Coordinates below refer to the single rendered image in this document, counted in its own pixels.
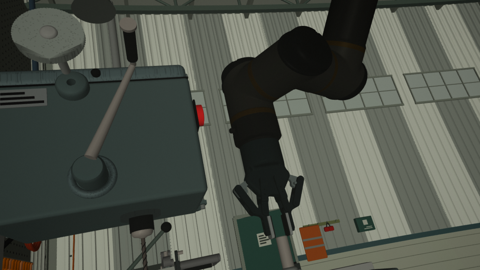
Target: gray metal box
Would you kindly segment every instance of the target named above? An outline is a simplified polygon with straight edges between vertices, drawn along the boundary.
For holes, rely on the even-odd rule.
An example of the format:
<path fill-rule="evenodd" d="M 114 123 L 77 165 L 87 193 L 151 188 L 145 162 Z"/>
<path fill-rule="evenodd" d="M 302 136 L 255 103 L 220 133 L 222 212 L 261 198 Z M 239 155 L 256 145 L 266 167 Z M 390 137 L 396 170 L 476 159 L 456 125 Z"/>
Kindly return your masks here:
<path fill-rule="evenodd" d="M 46 88 L 46 106 L 0 109 L 0 235 L 32 243 L 122 226 L 132 215 L 162 219 L 199 208 L 207 184 L 188 78 L 177 65 L 135 69 L 100 151 L 117 168 L 115 186 L 95 199 L 72 192 L 67 172 L 126 68 L 100 70 L 98 78 L 73 70 L 90 82 L 78 101 L 58 95 L 61 71 L 0 73 L 0 93 Z"/>

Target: black handle grip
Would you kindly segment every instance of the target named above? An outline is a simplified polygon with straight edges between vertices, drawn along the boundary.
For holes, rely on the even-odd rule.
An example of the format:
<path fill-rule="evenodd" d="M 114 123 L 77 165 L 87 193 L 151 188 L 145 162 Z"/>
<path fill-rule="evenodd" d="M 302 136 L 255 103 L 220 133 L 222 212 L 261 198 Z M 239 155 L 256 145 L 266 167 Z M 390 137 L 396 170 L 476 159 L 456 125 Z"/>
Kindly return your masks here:
<path fill-rule="evenodd" d="M 137 53 L 137 37 L 135 32 L 126 33 L 123 31 L 123 39 L 125 40 L 125 53 L 127 54 L 127 60 L 130 63 L 138 61 Z"/>

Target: corrugated metal wall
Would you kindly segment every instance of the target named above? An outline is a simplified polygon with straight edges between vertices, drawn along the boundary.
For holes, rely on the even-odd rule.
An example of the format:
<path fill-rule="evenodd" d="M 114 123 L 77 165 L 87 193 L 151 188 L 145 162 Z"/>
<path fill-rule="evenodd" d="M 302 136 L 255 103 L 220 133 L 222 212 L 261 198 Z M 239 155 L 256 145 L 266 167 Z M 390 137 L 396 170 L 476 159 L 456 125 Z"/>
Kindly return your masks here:
<path fill-rule="evenodd" d="M 452 68 L 480 71 L 478 14 L 478 3 L 440 10 L 400 8 L 395 13 L 377 9 L 364 63 L 371 76 L 393 76 L 405 105 L 325 114 L 320 97 L 308 94 L 314 115 L 279 119 L 286 167 L 306 178 L 301 206 L 293 212 L 296 227 L 340 218 L 339 229 L 325 236 L 327 248 L 334 248 L 480 221 L 480 146 L 478 136 L 476 141 L 464 135 L 480 132 L 480 98 L 415 104 L 403 77 Z M 173 229 L 148 253 L 150 265 L 159 263 L 159 252 L 170 249 L 183 250 L 181 260 L 220 253 L 216 270 L 241 267 L 232 219 L 246 212 L 231 190 L 244 173 L 225 124 L 220 74 L 232 60 L 255 57 L 296 26 L 322 33 L 326 16 L 303 12 L 297 18 L 289 12 L 244 19 L 242 14 L 205 14 L 188 20 L 186 15 L 131 15 L 139 26 L 137 64 L 182 65 L 191 90 L 205 91 L 211 123 L 199 132 L 208 182 L 206 209 L 167 219 Z M 123 17 L 116 16 L 117 26 Z M 68 62 L 70 67 L 111 67 L 106 25 L 81 23 L 87 41 L 82 53 Z M 118 39 L 125 67 L 119 29 Z M 454 126 L 455 119 L 463 120 L 462 129 Z M 271 200 L 270 209 L 275 208 Z M 351 219 L 369 215 L 377 229 L 357 233 Z M 157 231 L 161 222 L 156 221 Z M 294 239 L 298 255 L 305 254 L 298 230 Z M 79 234 L 75 268 L 125 269 L 140 254 L 136 240 L 132 242 L 128 226 Z M 58 269 L 72 267 L 71 252 L 72 237 L 59 238 Z M 41 254 L 37 259 L 42 264 Z"/>

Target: black seam line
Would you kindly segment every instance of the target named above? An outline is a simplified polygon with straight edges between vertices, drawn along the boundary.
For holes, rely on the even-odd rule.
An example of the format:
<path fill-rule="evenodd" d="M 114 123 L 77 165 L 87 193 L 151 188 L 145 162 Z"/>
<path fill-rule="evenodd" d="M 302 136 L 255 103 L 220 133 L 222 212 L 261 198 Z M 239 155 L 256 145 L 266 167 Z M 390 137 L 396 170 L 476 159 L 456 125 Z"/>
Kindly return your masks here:
<path fill-rule="evenodd" d="M 174 78 L 153 78 L 153 79 L 135 79 L 130 80 L 131 82 L 136 81 L 152 81 L 152 80 L 171 80 L 171 79 L 188 79 L 188 77 L 174 77 Z M 100 84 L 100 83 L 119 83 L 121 80 L 116 81 L 101 81 L 101 82 L 88 82 L 89 84 Z M 55 84 L 39 84 L 39 85 L 9 85 L 9 86 L 0 86 L 0 88 L 6 87 L 31 87 L 31 86 L 54 86 Z"/>

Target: red object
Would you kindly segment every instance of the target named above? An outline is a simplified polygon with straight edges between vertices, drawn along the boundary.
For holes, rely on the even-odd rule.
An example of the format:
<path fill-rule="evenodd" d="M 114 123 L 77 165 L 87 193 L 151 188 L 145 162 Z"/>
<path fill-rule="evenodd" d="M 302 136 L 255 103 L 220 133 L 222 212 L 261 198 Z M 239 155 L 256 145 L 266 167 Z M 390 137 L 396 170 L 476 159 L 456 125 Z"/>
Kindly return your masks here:
<path fill-rule="evenodd" d="M 197 105 L 197 114 L 198 114 L 198 124 L 200 126 L 204 126 L 205 123 L 205 115 L 204 115 L 204 109 L 202 108 L 201 105 Z"/>
<path fill-rule="evenodd" d="M 42 242 L 35 242 L 35 243 L 27 243 L 25 244 L 25 246 L 28 248 L 28 250 L 30 251 L 37 251 L 39 248 L 40 248 L 40 245 L 42 244 Z"/>

